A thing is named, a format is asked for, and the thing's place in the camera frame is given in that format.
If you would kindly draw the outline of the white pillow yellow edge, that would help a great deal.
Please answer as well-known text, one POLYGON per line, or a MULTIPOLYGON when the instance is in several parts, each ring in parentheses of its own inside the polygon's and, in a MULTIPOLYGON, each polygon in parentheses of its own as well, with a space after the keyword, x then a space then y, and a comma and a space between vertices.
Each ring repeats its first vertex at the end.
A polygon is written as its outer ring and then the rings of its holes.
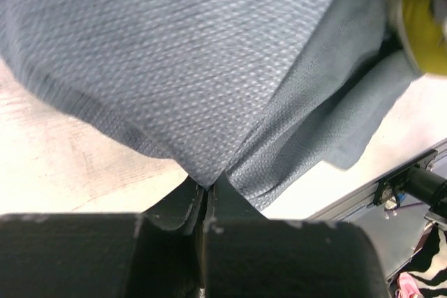
POLYGON ((421 73, 446 75, 446 0, 386 0, 388 20, 421 73))

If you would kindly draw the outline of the front aluminium rail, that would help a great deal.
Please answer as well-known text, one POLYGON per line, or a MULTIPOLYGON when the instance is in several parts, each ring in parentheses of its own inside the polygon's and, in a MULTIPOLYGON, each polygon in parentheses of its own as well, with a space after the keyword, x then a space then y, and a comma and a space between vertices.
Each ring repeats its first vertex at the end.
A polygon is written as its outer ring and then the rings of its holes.
POLYGON ((382 174, 376 179, 373 179, 371 182, 366 183, 360 188, 350 192, 348 195, 338 199, 332 204, 329 204, 322 210, 312 214, 309 219, 320 221, 343 221, 351 215, 357 214, 358 212, 362 212, 366 209, 370 209, 374 205, 379 204, 379 201, 376 200, 376 192, 377 190, 383 189, 382 185, 385 184, 387 180, 392 179, 394 176, 400 175, 412 165, 428 167, 431 162, 435 162, 438 158, 441 158, 442 154, 445 153, 446 139, 443 139, 411 160, 394 167, 387 173, 382 174))

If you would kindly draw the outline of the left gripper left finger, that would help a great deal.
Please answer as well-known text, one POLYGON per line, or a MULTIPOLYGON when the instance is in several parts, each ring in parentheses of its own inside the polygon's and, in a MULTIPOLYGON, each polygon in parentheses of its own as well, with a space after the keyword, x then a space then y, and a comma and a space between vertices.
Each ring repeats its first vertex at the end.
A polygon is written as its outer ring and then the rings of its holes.
POLYGON ((1 296, 197 297, 203 198, 187 179, 141 213, 4 214, 1 296))

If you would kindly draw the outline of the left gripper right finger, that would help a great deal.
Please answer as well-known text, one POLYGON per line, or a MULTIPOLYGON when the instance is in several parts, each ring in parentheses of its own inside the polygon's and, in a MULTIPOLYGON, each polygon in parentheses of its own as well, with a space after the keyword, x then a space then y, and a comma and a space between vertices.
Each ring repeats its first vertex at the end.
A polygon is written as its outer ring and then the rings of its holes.
POLYGON ((206 297, 389 297, 366 233, 340 221, 271 220, 221 175, 203 221, 206 297))

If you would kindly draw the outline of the blue-grey pillowcase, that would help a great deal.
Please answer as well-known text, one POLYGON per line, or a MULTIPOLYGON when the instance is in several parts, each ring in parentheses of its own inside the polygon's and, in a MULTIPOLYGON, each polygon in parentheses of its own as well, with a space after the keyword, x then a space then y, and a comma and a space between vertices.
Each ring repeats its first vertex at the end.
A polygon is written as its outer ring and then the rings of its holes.
POLYGON ((52 107, 257 209, 362 155, 418 77, 384 0, 1 0, 1 58, 52 107))

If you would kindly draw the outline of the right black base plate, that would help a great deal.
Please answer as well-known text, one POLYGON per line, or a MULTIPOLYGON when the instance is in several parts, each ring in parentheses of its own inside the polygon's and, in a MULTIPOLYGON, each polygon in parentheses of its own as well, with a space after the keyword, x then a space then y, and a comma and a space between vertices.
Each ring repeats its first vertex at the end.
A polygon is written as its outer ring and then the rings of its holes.
POLYGON ((378 207, 391 201, 392 206, 388 210, 393 211, 400 208, 404 197, 404 185, 409 180, 410 170, 413 168, 426 170, 432 167, 437 156, 438 151, 430 149, 384 175, 378 180, 372 204, 378 207))

